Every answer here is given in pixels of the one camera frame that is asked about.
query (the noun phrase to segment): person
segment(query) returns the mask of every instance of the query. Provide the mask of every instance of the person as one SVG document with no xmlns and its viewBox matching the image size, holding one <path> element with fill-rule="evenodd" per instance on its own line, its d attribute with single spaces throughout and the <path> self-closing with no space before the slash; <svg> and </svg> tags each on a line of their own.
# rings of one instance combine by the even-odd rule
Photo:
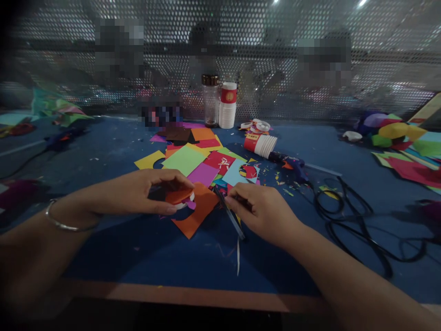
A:
<svg viewBox="0 0 441 331">
<path fill-rule="evenodd" d="M 174 214 L 173 205 L 148 198 L 156 185 L 193 188 L 177 170 L 139 170 L 61 198 L 52 204 L 50 217 L 85 229 L 103 214 Z M 239 183 L 226 202 L 251 231 L 305 267 L 346 330 L 441 330 L 429 310 L 299 221 L 275 188 Z M 25 314 L 92 232 L 62 231 L 41 211 L 1 235 L 3 304 Z"/>
</svg>

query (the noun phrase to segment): glass jar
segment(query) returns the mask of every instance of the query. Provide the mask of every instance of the glass jar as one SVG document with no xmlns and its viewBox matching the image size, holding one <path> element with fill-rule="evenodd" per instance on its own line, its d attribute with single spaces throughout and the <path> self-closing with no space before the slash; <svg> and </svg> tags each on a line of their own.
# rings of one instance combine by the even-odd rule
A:
<svg viewBox="0 0 441 331">
<path fill-rule="evenodd" d="M 219 120 L 219 86 L 219 76 L 202 75 L 205 126 L 209 128 L 216 127 Z"/>
</svg>

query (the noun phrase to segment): perforated metal mesh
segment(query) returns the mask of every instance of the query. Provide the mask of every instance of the perforated metal mesh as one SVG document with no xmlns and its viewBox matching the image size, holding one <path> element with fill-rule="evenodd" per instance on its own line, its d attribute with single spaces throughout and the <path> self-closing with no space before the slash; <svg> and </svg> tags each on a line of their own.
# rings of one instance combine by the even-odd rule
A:
<svg viewBox="0 0 441 331">
<path fill-rule="evenodd" d="M 200 77 L 216 73 L 238 83 L 239 118 L 344 122 L 366 108 L 409 118 L 441 90 L 440 12 L 436 0 L 45 1 L 11 31 L 14 55 L 1 91 L 23 103 L 39 85 L 83 106 L 136 113 L 137 96 L 148 90 L 153 99 L 180 100 L 187 118 L 202 118 Z M 107 35 L 97 33 L 103 26 Z M 323 38 L 350 43 L 348 84 L 313 80 L 335 60 L 314 64 L 313 83 L 302 71 L 299 40 Z M 97 40 L 123 59 L 119 70 L 143 45 L 140 74 L 97 70 Z"/>
</svg>

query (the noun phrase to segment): orange paper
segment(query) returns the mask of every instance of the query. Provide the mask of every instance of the orange paper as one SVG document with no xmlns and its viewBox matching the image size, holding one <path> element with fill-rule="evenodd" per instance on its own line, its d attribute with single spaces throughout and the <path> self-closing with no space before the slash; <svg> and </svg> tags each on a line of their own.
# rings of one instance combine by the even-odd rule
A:
<svg viewBox="0 0 441 331">
<path fill-rule="evenodd" d="M 202 183 L 194 183 L 194 186 L 194 202 L 196 203 L 194 213 L 183 221 L 172 220 L 188 239 L 195 234 L 196 230 L 219 201 L 216 194 L 211 192 Z"/>
<path fill-rule="evenodd" d="M 196 128 L 192 129 L 194 140 L 209 140 L 216 139 L 215 134 L 209 128 Z"/>
</svg>

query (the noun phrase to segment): silver bangle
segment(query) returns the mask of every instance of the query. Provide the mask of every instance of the silver bangle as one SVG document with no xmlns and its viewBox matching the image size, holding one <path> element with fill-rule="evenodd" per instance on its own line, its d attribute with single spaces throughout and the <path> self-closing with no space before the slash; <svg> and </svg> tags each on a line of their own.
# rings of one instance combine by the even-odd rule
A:
<svg viewBox="0 0 441 331">
<path fill-rule="evenodd" d="M 59 229 L 61 229 L 61 230 L 64 230 L 64 231 L 70 231 L 70 232 L 86 232 L 86 231 L 92 230 L 92 229 L 94 229 L 94 228 L 96 228 L 96 227 L 98 226 L 98 223 L 97 223 L 97 224 L 92 225 L 92 226 L 89 226 L 89 227 L 87 227 L 87 228 L 74 228 L 74 227 L 70 227 L 70 226 L 68 226 L 68 225 L 65 225 L 65 224 L 62 224 L 62 223 L 58 222 L 56 219 L 52 218 L 51 215 L 50 215 L 50 213 L 49 213 L 50 210 L 51 210 L 52 205 L 53 205 L 54 203 L 56 203 L 57 201 L 58 201 L 58 199 L 51 199 L 51 200 L 50 200 L 50 204 L 49 204 L 48 207 L 46 208 L 46 213 L 45 213 L 46 218 L 47 218 L 52 224 L 54 224 L 57 228 L 59 228 Z"/>
</svg>

